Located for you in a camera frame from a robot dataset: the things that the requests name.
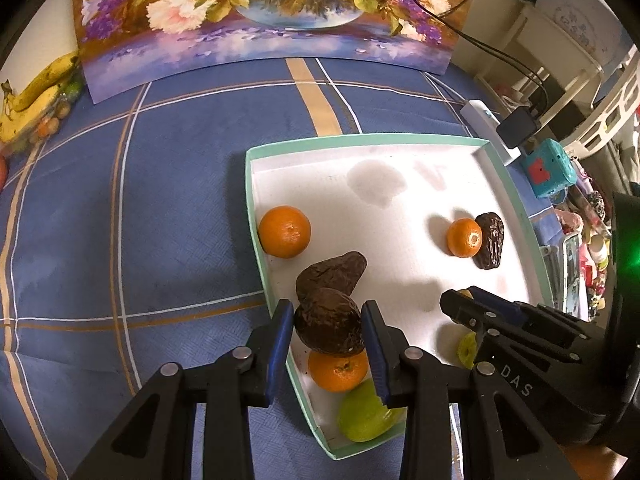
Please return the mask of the large green mango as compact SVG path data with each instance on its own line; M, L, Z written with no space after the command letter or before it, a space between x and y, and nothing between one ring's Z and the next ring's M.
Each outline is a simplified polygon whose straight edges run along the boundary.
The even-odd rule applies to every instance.
M404 408L388 408L367 379L344 395L337 413L337 428L356 443L376 439L395 426L405 415Z

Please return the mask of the long brown dried fruit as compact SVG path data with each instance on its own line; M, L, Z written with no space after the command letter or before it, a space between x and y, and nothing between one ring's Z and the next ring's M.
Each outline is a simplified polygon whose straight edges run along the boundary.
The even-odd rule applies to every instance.
M485 212L475 218L483 234L482 246L473 257L476 265L483 270L500 266L504 241L504 224L494 212Z

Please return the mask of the orange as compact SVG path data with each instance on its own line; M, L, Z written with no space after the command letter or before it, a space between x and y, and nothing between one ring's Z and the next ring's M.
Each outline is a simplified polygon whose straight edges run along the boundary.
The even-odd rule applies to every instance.
M311 351L307 360L308 374L323 390L341 393L356 388L369 373L367 353L353 356L329 356Z
M482 247L483 232L475 220L462 218L450 224L446 242L451 255L458 258L472 258Z
M294 258L309 245L311 224L299 209L277 206L260 220L258 236L266 254L281 259Z

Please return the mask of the round brown dried fruit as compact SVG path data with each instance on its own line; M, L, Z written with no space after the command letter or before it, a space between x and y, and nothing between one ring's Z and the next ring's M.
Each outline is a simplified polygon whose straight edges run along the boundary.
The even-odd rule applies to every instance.
M294 327L315 352L347 358L363 352L361 314L354 300L333 288L311 292L294 312Z

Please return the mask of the pointed brown dried fruit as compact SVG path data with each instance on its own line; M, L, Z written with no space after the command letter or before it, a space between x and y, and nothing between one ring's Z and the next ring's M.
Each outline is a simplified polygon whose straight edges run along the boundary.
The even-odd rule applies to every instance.
M361 252L346 252L344 255L308 266L296 278L295 291L298 301L304 302L310 294L320 288L334 289L350 296L367 265L367 259Z

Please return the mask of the brown kiwi fruit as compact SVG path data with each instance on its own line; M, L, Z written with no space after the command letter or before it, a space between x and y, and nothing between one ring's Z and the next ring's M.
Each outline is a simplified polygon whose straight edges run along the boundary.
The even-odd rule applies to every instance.
M469 289L461 289L461 290L458 290L458 293L459 293L459 294L461 294L461 295L463 295L463 296L465 296L465 297L468 297L468 298L470 298L470 299L474 299L474 298L473 298L473 295L472 295L472 292L470 292L470 291L469 291Z

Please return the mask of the smartphone on stand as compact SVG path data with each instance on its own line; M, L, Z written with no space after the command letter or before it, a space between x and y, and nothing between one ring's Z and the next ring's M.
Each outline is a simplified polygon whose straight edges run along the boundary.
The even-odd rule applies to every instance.
M574 318L585 319L586 311L580 300L578 233L566 234L559 245L541 247L552 291L553 307Z

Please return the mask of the small green mango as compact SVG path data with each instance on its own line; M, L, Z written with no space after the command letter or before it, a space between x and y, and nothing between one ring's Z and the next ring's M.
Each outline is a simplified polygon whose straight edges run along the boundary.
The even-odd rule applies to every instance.
M472 370L477 355L476 333L465 334L457 346L457 356L460 363L467 369Z

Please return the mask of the teal toy box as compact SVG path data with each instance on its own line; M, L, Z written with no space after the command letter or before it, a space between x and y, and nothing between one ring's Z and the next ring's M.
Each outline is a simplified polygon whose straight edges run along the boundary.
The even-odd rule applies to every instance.
M523 168L535 195L548 198L577 182L577 174L558 141L544 139L524 157Z

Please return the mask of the orange in tray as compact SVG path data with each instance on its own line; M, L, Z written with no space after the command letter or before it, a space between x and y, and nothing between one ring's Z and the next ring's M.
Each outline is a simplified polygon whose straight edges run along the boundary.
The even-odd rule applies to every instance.
M258 236L266 254L281 259L294 258L309 245L311 224L299 209L277 206L260 220Z

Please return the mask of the black power adapter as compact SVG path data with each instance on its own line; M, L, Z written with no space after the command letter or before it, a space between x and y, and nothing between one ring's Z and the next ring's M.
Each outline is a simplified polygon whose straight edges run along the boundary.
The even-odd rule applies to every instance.
M518 148L540 129L540 121L525 107L516 108L498 125L496 131L503 144L512 150Z

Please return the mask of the white power strip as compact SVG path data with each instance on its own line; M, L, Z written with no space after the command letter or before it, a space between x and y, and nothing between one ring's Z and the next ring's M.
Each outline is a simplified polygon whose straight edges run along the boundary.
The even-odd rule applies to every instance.
M476 136L492 144L504 166L511 165L521 155L518 148L508 148L501 140L497 132L498 118L483 101L469 100L462 106L460 114Z

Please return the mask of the red apple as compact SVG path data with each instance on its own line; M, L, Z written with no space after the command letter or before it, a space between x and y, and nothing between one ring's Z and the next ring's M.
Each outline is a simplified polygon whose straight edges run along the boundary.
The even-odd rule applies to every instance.
M6 185L6 179L8 178L9 166L6 159L0 156L0 190Z

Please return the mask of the yellow banana bunch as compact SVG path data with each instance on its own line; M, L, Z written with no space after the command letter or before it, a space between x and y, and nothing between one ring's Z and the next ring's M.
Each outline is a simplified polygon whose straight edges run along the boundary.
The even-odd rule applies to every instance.
M73 51L52 61L20 93L8 80L1 84L1 143L9 145L32 128L62 94L67 81L78 70L79 53Z

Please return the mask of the flower painting canvas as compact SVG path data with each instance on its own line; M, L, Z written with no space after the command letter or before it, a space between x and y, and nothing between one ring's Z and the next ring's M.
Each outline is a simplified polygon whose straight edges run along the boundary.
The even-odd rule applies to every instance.
M442 73L471 0L72 0L94 102L267 58L346 58Z

